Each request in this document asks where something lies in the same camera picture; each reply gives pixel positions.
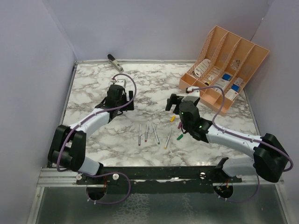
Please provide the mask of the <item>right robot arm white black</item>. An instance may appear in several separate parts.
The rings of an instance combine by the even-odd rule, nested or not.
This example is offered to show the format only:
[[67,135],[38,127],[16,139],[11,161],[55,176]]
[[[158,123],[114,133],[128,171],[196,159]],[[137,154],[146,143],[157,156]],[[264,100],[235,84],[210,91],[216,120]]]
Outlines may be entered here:
[[245,154],[244,158],[223,158],[216,166],[215,179],[226,182],[237,175],[258,175],[266,181],[277,183],[289,163],[289,155],[278,139],[267,133],[264,136],[247,135],[214,124],[200,116],[199,97],[182,97],[171,94],[166,111],[174,105],[183,132],[195,140],[222,145]]

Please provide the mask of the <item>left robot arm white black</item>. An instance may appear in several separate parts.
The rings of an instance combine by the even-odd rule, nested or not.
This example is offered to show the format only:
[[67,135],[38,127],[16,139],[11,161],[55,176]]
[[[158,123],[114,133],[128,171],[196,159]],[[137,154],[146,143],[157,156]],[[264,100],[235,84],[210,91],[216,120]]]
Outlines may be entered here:
[[134,110],[135,95],[133,91],[126,91],[123,84],[110,85],[107,96],[89,115],[70,126],[59,125],[56,128],[48,161],[58,167],[86,174],[93,184],[100,183],[103,180],[103,164],[85,155],[86,140],[124,111]]

